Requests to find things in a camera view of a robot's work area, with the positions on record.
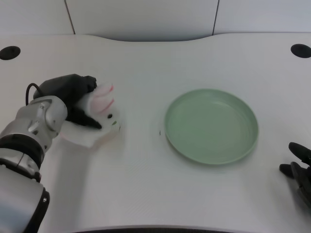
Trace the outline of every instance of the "plate rim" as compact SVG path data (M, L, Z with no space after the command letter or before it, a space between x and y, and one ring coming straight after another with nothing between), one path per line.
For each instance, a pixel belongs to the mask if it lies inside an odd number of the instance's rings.
M256 138L254 140L254 142L252 143L252 146L248 149L247 152L243 153L241 156L239 156L238 158L235 158L235 159L232 159L230 161L226 161L226 162L222 162L222 163L205 163L205 162L202 162L202 161L199 161L197 159L194 159L194 158L191 158L189 157L188 155L182 153L172 142L172 140L170 139L169 137L169 134L168 134L168 130L167 130L167 122L168 122L168 113L169 113L169 110L172 108L172 105L178 101L180 98L182 98L183 96L185 95L188 95L192 92L197 92L197 91L217 91L217 92L222 92L222 93L225 93L227 95L230 95L230 96L233 96L234 98L238 99L239 101L241 101L242 103L244 103L246 105L246 107L251 111L251 113L253 114L254 118L255 118L255 121L256 121L256 128L257 128L257 133L256 133ZM187 157L188 159L191 159L193 161L196 161L198 163L201 163L201 164L207 164L207 165L224 165L224 164L230 164L230 163L233 163L235 161L238 161L244 157L246 157L247 155L249 155L256 147L257 145L257 142L258 142L258 137L259 137L259 125L258 125L258 120L257 120L257 117L255 115L255 113L253 112L253 110L249 107L249 105L243 101L242 99L240 99L239 97L229 93L229 92L226 92L226 91L222 91L222 90L219 90L219 89L213 89L213 88L200 88L200 89L194 89L194 90L191 90L191 91L188 91L180 96L178 96L177 98L175 98L171 104L169 105L169 107L167 108L166 110L166 113L165 113L165 117L164 117L164 130L165 130L165 135L169 141L169 143L174 147L174 149L176 151L178 151L180 154L182 154L183 156Z

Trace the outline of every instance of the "black cable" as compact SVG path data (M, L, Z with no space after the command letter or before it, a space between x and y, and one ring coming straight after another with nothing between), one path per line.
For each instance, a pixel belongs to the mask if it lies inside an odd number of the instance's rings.
M41 96L44 96L43 92L41 91L40 87L38 87L37 84L35 84L35 83L29 84L28 87L27 87L27 89L26 89L26 106L27 106L28 103L29 103L29 102L28 102L29 90L30 90L30 88L31 88L32 86L34 86L34 87L37 89L37 91L39 92L39 94L40 94Z

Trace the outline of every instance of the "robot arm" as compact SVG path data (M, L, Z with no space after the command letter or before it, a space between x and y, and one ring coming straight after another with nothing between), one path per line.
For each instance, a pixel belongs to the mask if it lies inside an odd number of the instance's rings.
M31 86L37 91L28 103ZM71 74L32 83L26 106L0 134L0 232L35 233L49 206L39 169L65 120L100 129L102 126L75 104L97 87L90 76Z
M38 231L50 202L39 169L66 117L58 97L40 97L0 134L0 232Z

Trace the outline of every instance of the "wall seam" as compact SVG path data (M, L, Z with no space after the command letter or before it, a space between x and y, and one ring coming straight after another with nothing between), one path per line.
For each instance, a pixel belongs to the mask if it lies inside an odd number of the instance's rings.
M220 2L220 0L218 0L218 3L217 3L216 15L215 15L215 21L214 21L214 27L213 27L213 33L212 33L212 35L214 35L214 31L215 31L215 25L216 25L216 19L217 19L217 13L218 13L219 2Z

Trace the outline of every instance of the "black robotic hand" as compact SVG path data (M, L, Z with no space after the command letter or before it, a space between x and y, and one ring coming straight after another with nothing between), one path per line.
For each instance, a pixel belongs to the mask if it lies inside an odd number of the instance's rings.
M279 169L287 177L297 181L298 194L311 208L311 150L295 142L291 142L288 147L297 158L309 167L302 168L298 163L291 162L291 164L281 164Z
M42 96L57 96L66 105L68 116L66 120L73 123L101 129L102 126L93 118L87 116L82 109L75 104L86 94L97 87L96 79L91 76L79 76L70 74L50 80L46 80L34 93L34 99Z

